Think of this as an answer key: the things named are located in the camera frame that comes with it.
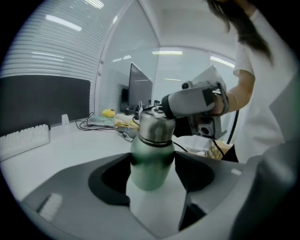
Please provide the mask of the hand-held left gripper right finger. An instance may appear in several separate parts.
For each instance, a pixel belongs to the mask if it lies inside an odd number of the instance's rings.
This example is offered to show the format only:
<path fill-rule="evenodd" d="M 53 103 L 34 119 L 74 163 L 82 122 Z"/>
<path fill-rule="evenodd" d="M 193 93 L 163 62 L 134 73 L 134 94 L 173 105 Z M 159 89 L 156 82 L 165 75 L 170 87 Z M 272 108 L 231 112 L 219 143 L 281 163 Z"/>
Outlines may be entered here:
<path fill-rule="evenodd" d="M 177 152 L 175 171 L 186 199 L 181 232 L 231 232 L 256 172 L 256 158 L 235 163 Z"/>

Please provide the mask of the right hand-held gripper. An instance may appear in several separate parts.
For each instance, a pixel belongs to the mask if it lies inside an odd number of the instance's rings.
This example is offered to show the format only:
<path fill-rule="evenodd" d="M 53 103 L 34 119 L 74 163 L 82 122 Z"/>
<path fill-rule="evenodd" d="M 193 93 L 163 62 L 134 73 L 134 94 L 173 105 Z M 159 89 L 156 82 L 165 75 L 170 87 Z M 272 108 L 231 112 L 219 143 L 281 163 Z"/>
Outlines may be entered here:
<path fill-rule="evenodd" d="M 199 135 L 217 140 L 225 135 L 221 127 L 221 115 L 213 115 L 214 94 L 224 103 L 222 114 L 228 112 L 226 85 L 212 65 L 191 81 L 182 84 L 182 90 L 163 97 L 162 111 L 169 119 L 175 119 L 173 135 L 176 137 Z"/>

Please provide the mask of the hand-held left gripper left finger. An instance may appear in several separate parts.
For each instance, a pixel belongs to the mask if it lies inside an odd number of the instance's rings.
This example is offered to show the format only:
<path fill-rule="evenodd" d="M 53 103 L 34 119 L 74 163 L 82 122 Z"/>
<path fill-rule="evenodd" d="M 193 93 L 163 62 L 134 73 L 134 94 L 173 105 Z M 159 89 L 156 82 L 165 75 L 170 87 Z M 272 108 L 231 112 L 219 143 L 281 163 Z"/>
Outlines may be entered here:
<path fill-rule="evenodd" d="M 131 155 L 59 171 L 22 201 L 22 210 L 54 240 L 153 240 L 131 213 L 126 184 Z"/>

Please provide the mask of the person's right hand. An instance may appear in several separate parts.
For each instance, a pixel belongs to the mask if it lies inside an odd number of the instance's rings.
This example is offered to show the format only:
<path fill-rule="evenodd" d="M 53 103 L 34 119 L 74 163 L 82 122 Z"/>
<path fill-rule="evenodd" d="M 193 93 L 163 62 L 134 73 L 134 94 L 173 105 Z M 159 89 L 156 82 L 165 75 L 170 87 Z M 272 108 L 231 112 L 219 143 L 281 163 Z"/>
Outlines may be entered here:
<path fill-rule="evenodd" d="M 211 113 L 213 115 L 222 114 L 223 109 L 224 109 L 224 103 L 223 103 L 222 97 L 219 94 L 214 94 L 214 102 L 215 102 L 215 107 Z"/>

